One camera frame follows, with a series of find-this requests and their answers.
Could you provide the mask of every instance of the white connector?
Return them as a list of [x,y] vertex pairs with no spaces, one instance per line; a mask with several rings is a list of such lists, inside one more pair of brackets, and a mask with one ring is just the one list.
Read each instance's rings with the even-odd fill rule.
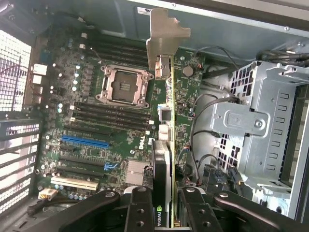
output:
[[41,192],[39,192],[38,199],[40,200],[52,200],[56,195],[58,191],[56,189],[51,188],[45,188]]

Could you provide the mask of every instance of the metal side panel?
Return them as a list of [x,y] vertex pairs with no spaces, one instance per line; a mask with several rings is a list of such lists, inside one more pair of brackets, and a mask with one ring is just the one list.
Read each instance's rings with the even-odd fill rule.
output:
[[[103,34],[147,40],[150,37],[149,11],[153,8],[167,8],[169,17],[176,17],[183,27],[191,28],[191,38],[182,43],[182,47],[195,50],[206,45],[222,46],[234,54],[238,62],[252,61],[260,50],[295,49],[299,42],[304,43],[309,38],[307,31],[158,0],[151,4],[144,4],[144,0],[13,2],[13,9],[0,11],[0,22],[5,31],[28,43],[34,41],[53,19],[58,22],[69,20],[74,26],[79,24],[74,19],[57,15],[58,12],[78,15]],[[227,60],[221,51],[211,50],[209,54]]]

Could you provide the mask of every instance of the metal bracket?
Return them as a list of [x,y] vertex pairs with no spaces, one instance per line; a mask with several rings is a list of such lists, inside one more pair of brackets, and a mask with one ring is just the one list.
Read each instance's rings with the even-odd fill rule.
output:
[[248,105],[229,102],[214,104],[210,128],[218,133],[243,137],[245,133],[263,136],[268,116],[251,112]]
[[[174,55],[181,41],[189,38],[190,35],[191,29],[182,28],[176,18],[169,18],[167,9],[152,9],[150,11],[150,38],[146,42],[149,69],[156,68],[159,56]],[[169,67],[164,65],[161,73],[166,75],[164,72],[168,69]]]

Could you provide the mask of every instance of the cpu socket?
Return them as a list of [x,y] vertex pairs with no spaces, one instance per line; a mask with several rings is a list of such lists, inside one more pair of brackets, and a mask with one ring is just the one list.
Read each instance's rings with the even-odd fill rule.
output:
[[102,66],[104,79],[102,92],[96,96],[100,102],[108,105],[134,108],[148,108],[146,102],[148,81],[154,76],[140,69],[117,65]]

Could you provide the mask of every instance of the blue pcie slot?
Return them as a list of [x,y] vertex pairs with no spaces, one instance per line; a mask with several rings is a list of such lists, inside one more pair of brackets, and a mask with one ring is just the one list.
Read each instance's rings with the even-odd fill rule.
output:
[[91,139],[82,139],[82,138],[77,138],[77,137],[67,136],[67,135],[63,135],[61,137],[61,140],[64,142],[83,144],[83,145],[88,145],[88,146],[97,146],[100,148],[110,147],[110,144],[107,142],[95,141]]

